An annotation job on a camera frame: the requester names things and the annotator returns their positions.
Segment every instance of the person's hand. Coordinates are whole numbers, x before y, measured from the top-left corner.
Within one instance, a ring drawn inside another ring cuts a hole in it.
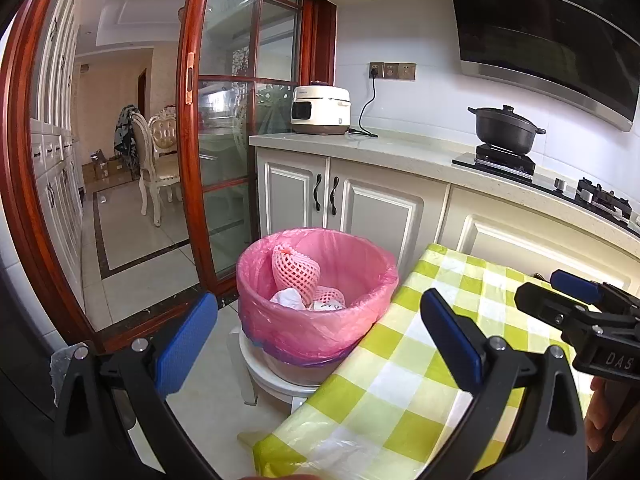
[[[604,428],[611,418],[609,404],[604,396],[605,383],[606,381],[601,377],[594,377],[591,380],[591,389],[594,393],[593,397],[591,397],[589,408],[587,409],[587,416],[584,418],[584,431],[587,438],[587,446],[589,446],[589,449],[593,452],[598,451],[602,447],[602,444],[604,444]],[[620,422],[620,425],[613,432],[611,439],[614,442],[622,440],[631,425],[638,418],[639,414],[640,403],[628,413],[622,422]]]

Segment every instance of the kitchen countertop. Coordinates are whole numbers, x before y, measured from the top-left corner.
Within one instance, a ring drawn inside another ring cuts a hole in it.
[[[386,130],[375,132],[380,134],[377,139],[352,134],[269,134],[250,136],[249,144],[260,148],[332,156],[450,182],[455,186],[486,193],[559,219],[640,259],[640,238],[604,218],[549,193],[500,176],[463,168],[451,162],[461,153],[472,152],[472,146],[414,134],[399,134]],[[551,177],[559,176],[544,168],[536,170]]]

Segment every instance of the white tissue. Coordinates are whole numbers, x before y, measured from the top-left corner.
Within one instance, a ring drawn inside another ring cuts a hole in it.
[[[305,304],[302,302],[302,296],[296,288],[289,287],[284,290],[279,290],[271,298],[273,303],[280,304],[295,310],[304,310]]]
[[[285,288],[284,290],[276,292],[271,298],[271,301],[273,301],[273,303],[286,306],[287,308],[293,308],[294,310],[305,310],[305,304],[302,303],[302,296],[300,296],[298,290],[293,287]],[[339,301],[329,300],[326,302],[314,301],[308,310],[331,311],[341,310],[343,308],[344,305]]]

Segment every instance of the power cord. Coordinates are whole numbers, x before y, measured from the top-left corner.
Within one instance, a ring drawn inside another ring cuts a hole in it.
[[[359,130],[356,130],[355,128],[349,128],[348,132],[350,134],[357,134],[357,135],[366,135],[369,137],[377,137],[376,134],[372,134],[369,130],[367,130],[366,128],[364,128],[362,126],[362,116],[364,115],[364,110],[367,109],[367,106],[369,106],[372,102],[373,99],[376,98],[376,77],[378,76],[378,69],[377,68],[372,68],[371,72],[370,72],[371,78],[372,78],[372,85],[373,85],[373,97],[367,101],[367,103],[362,107],[362,111],[360,112],[360,117],[358,118],[358,126],[360,127]]]

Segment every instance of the stove burner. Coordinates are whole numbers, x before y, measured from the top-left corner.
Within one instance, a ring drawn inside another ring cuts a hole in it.
[[[517,155],[490,144],[481,144],[476,148],[476,164],[482,164],[531,179],[536,165],[528,156]]]
[[[600,184],[595,186],[591,180],[583,178],[578,182],[575,201],[583,208],[624,227],[631,218],[629,200],[618,198],[613,191],[607,192]]]

